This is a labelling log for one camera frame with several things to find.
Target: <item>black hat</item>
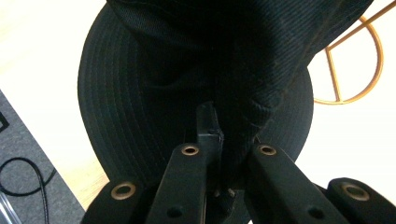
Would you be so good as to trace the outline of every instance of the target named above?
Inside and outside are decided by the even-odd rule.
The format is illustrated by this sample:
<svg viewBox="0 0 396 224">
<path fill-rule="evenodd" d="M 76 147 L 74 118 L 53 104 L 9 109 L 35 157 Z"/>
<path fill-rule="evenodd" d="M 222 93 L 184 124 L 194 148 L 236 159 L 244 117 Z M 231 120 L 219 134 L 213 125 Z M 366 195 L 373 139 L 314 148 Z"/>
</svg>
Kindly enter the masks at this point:
<svg viewBox="0 0 396 224">
<path fill-rule="evenodd" d="M 207 101 L 224 131 L 223 182 L 255 137 L 296 160 L 313 115 L 306 67 L 370 3 L 107 0 L 85 42 L 78 100 L 110 181 L 159 182 Z M 248 221 L 243 206 L 228 223 Z"/>
</svg>

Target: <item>metal grommet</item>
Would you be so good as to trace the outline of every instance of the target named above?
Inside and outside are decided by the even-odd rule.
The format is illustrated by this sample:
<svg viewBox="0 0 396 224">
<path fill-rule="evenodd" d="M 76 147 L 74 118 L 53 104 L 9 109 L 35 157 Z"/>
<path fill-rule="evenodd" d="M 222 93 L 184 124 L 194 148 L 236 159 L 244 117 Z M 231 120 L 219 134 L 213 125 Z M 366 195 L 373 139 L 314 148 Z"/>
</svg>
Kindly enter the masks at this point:
<svg viewBox="0 0 396 224">
<path fill-rule="evenodd" d="M 230 194 L 230 196 L 231 196 L 232 198 L 235 197 L 235 195 L 236 195 L 235 191 L 233 191 L 232 189 L 227 189 L 227 191 L 228 191 L 228 193 Z"/>
<path fill-rule="evenodd" d="M 349 196 L 357 201 L 365 202 L 370 199 L 370 195 L 366 190 L 364 190 L 361 187 L 356 186 L 354 184 L 342 183 L 341 188 L 343 189 L 344 193 L 347 196 Z"/>
<path fill-rule="evenodd" d="M 181 149 L 181 153 L 183 153 L 186 156 L 194 156 L 198 154 L 199 148 L 195 146 L 185 146 Z"/>
<path fill-rule="evenodd" d="M 220 191 L 216 189 L 216 191 L 213 193 L 213 196 L 215 196 L 215 198 L 218 198 L 220 196 Z"/>
<path fill-rule="evenodd" d="M 260 153 L 266 155 L 266 156 L 274 156 L 276 154 L 276 149 L 270 146 L 266 145 L 261 145 L 258 147 Z"/>
<path fill-rule="evenodd" d="M 111 197 L 115 200 L 125 200 L 136 192 L 136 186 L 128 181 L 122 182 L 118 184 L 116 187 L 114 187 L 113 190 L 111 190 Z"/>
</svg>

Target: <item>black cable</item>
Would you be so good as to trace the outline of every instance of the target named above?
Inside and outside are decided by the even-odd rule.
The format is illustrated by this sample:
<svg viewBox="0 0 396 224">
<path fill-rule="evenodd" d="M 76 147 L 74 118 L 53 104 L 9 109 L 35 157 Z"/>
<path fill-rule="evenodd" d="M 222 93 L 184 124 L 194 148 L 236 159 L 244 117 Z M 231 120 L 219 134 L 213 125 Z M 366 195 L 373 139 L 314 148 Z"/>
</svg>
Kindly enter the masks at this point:
<svg viewBox="0 0 396 224">
<path fill-rule="evenodd" d="M 29 192 L 16 193 L 16 192 L 12 192 L 12 191 L 6 189 L 3 186 L 3 184 L 1 183 L 1 181 L 0 181 L 0 190 L 3 191 L 6 195 L 10 195 L 10 196 L 14 196 L 14 197 L 25 197 L 25 196 L 29 196 L 29 195 L 32 195 L 34 193 L 37 193 L 37 192 L 41 191 L 41 196 L 42 196 L 42 200 L 43 200 L 43 207 L 44 207 L 44 220 L 45 220 L 46 224 L 50 224 L 50 216 L 49 216 L 49 209 L 48 209 L 48 199 L 47 199 L 47 192 L 46 192 L 46 188 L 45 187 L 51 181 L 51 179 L 55 176 L 56 170 L 53 169 L 52 172 L 50 173 L 49 178 L 47 179 L 47 181 L 44 181 L 43 175 L 41 174 L 40 170 L 38 169 L 37 165 L 34 162 L 30 161 L 29 159 L 23 158 L 23 157 L 15 157 L 15 158 L 12 158 L 12 159 L 9 159 L 9 160 L 5 161 L 0 166 L 0 174 L 3 172 L 3 169 L 6 167 L 6 165 L 8 165 L 12 161 L 25 161 L 25 162 L 27 162 L 35 170 L 35 174 L 37 175 L 40 187 L 37 188 L 37 189 L 34 189 L 32 191 L 29 191 Z"/>
</svg>

